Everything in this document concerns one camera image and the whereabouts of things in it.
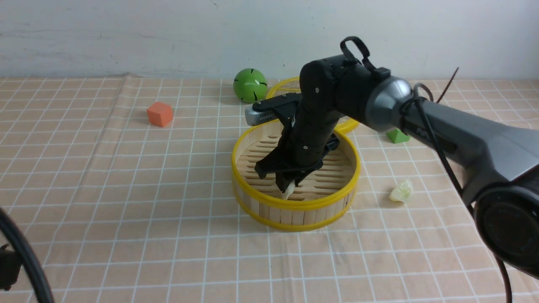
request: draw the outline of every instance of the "gray robot arm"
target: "gray robot arm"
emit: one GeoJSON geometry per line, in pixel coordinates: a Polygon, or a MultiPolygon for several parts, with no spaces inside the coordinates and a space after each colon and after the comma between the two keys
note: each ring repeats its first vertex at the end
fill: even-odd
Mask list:
{"type": "MultiPolygon", "coordinates": [[[[483,242],[499,259],[539,279],[539,131],[503,125],[418,96],[406,80],[387,68],[375,68],[357,37],[343,40],[341,50],[341,55],[302,68],[301,100],[290,117],[273,108],[284,129],[278,146],[255,165],[259,177],[275,173],[284,192],[291,182],[297,185],[319,169],[323,157],[338,145],[333,130],[342,115],[379,132],[398,127],[435,149],[450,177],[446,158],[463,167],[464,184],[452,181],[483,242]],[[361,61],[346,42],[359,48],[361,61]]],[[[264,104],[282,102],[279,98],[253,109],[271,108],[264,104]]]]}

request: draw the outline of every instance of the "steamer basket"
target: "steamer basket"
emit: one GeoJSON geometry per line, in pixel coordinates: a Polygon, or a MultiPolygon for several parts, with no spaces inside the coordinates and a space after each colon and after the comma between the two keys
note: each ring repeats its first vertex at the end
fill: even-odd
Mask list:
{"type": "Polygon", "coordinates": [[[339,147],[283,200],[275,174],[261,180],[254,171],[255,163],[277,146],[281,131],[277,120],[264,123],[248,129],[234,145],[232,183],[239,205],[257,221],[286,231],[313,230],[336,221],[350,208],[356,191],[360,176],[356,148],[336,130],[339,147]]]}
{"type": "MultiPolygon", "coordinates": [[[[294,77],[290,79],[283,80],[273,86],[268,93],[266,94],[266,99],[272,98],[278,95],[283,95],[286,93],[300,93],[300,77],[294,77]]],[[[360,123],[356,120],[350,119],[348,117],[341,118],[336,130],[339,130],[343,134],[347,134],[354,130],[360,123]]]]}

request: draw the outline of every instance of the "green triangular block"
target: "green triangular block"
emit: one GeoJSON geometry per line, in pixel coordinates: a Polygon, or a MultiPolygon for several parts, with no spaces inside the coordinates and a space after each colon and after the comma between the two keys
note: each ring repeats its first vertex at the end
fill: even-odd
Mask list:
{"type": "Polygon", "coordinates": [[[389,140],[391,140],[391,142],[393,142],[394,144],[408,142],[408,140],[410,139],[410,136],[405,135],[398,128],[390,130],[389,132],[385,134],[388,136],[389,140]]]}

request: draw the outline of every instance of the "green ball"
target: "green ball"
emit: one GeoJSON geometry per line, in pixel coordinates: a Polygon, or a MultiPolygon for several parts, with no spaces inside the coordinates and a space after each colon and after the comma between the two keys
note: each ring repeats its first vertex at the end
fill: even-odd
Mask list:
{"type": "Polygon", "coordinates": [[[241,70],[234,78],[234,93],[247,103],[255,103],[266,97],[266,77],[254,68],[241,70]]]}

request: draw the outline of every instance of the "white food piece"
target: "white food piece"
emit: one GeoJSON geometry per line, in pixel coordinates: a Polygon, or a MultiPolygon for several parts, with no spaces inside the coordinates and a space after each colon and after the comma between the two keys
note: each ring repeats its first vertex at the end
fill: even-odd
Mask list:
{"type": "Polygon", "coordinates": [[[397,185],[389,195],[389,200],[393,202],[408,202],[413,194],[413,185],[410,179],[404,180],[401,184],[397,185]]]}
{"type": "Polygon", "coordinates": [[[290,185],[286,188],[285,192],[281,194],[281,198],[284,200],[288,200],[288,197],[294,192],[295,188],[296,188],[295,182],[290,183],[290,185]]]}

